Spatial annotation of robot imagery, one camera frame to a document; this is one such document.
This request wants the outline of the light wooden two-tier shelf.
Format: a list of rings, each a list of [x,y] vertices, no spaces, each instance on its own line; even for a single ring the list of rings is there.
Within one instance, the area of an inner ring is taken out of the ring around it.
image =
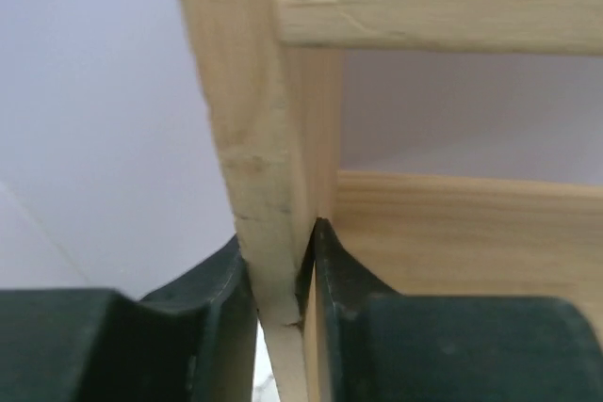
[[[315,223],[409,296],[557,297],[602,348],[602,0],[180,0],[273,375],[318,391]]]

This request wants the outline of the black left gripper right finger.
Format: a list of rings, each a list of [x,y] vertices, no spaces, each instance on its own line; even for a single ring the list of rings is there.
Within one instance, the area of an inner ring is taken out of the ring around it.
[[[409,296],[316,221],[298,301],[317,317],[324,401],[598,401],[602,348],[557,297]]]

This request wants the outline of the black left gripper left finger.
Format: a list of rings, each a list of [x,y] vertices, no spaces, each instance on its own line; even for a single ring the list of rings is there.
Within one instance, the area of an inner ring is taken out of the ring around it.
[[[5,401],[248,401],[256,308],[235,239],[140,300],[106,289],[1,294]]]

